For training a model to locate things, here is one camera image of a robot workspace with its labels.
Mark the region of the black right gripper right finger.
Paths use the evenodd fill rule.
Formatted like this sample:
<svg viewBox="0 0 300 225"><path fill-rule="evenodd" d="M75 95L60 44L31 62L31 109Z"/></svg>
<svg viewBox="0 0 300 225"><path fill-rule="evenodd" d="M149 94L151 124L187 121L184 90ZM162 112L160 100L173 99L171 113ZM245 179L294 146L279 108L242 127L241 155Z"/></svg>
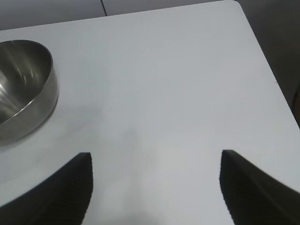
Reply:
<svg viewBox="0 0 300 225"><path fill-rule="evenodd" d="M221 155L220 189L236 225L298 225L300 194L233 150Z"/></svg>

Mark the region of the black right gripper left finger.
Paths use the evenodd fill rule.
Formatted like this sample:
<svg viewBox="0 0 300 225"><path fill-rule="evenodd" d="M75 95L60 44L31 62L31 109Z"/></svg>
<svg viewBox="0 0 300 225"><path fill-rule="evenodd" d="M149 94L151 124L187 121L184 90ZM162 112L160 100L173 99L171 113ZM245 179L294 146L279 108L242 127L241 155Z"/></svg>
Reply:
<svg viewBox="0 0 300 225"><path fill-rule="evenodd" d="M92 156L82 152L0 208L2 225L80 225L93 192Z"/></svg>

